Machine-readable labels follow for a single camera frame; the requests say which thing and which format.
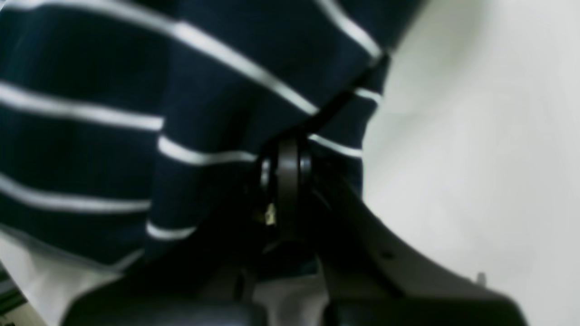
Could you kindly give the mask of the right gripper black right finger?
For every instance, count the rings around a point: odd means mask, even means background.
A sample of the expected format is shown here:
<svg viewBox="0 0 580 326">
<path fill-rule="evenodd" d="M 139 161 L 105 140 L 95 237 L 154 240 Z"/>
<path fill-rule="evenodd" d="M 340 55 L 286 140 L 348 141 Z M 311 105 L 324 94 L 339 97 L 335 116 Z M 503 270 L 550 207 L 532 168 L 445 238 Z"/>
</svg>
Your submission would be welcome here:
<svg viewBox="0 0 580 326">
<path fill-rule="evenodd" d="M 281 238 L 317 257 L 325 326 L 524 326 L 509 297 L 436 264 L 375 217 L 304 138 L 277 146 Z"/>
</svg>

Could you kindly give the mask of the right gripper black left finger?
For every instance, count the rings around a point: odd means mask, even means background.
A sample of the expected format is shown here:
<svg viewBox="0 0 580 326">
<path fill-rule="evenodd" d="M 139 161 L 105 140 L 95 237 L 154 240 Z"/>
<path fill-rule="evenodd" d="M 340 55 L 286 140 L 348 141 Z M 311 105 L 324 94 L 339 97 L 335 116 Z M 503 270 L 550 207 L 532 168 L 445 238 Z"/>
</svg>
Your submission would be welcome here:
<svg viewBox="0 0 580 326">
<path fill-rule="evenodd" d="M 276 205 L 290 180 L 282 140 L 242 188 L 164 257 L 79 297 L 65 326 L 266 326 L 253 301 L 261 259 L 290 227 Z"/>
</svg>

